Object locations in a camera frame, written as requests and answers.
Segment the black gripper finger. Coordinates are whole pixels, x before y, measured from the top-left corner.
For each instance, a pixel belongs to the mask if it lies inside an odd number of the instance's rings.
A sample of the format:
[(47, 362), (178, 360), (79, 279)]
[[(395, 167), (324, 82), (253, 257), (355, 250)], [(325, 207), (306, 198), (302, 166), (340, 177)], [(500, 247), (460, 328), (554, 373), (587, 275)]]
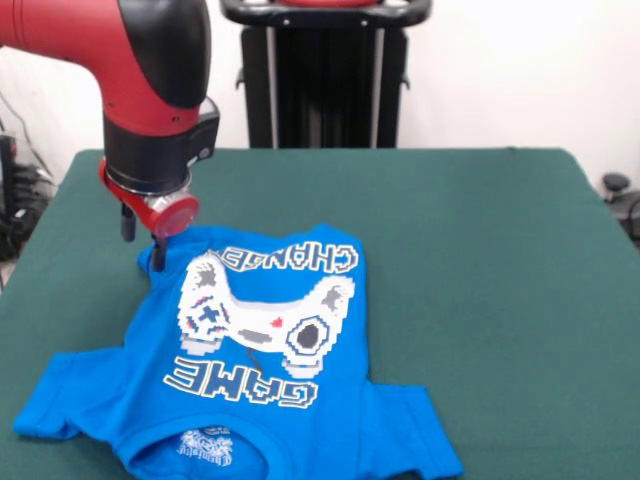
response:
[(162, 272), (166, 266), (166, 256), (168, 249), (168, 239), (163, 236), (151, 235), (153, 246), (151, 251), (151, 269), (155, 272)]
[(136, 216), (124, 202), (121, 203), (121, 236), (127, 243), (133, 242), (136, 236)]

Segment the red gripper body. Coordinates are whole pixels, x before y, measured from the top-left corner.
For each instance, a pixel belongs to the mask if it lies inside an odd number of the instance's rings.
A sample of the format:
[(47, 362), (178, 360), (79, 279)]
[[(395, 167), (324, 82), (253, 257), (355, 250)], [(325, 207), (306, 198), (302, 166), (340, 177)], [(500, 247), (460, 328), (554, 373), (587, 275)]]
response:
[(107, 172), (107, 160), (99, 163), (99, 177), (107, 190), (120, 202), (126, 203), (150, 234), (172, 237), (186, 230), (199, 213), (199, 200), (190, 192), (191, 175), (184, 186), (164, 194), (146, 194), (118, 185)]

